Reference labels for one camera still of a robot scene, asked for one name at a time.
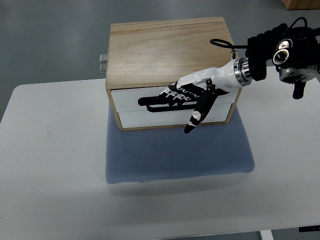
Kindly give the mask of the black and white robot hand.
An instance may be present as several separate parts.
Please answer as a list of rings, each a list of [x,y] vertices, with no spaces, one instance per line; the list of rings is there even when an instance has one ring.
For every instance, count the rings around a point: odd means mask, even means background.
[[[248,61],[237,58],[220,68],[207,68],[181,77],[163,90],[155,101],[170,107],[195,102],[190,120],[184,127],[184,133],[188,134],[207,117],[219,96],[232,89],[244,88],[252,80]]]

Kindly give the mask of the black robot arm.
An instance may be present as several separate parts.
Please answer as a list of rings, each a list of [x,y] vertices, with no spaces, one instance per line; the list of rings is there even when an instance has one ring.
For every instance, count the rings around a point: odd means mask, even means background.
[[[267,62],[272,61],[280,81],[294,86],[292,97],[296,100],[304,96],[307,81],[320,77],[320,35],[319,28],[308,27],[305,17],[303,26],[288,26],[285,23],[247,39],[246,45],[213,38],[212,45],[245,50],[245,58],[235,60],[234,74],[241,85],[250,80],[261,81],[267,77]]]

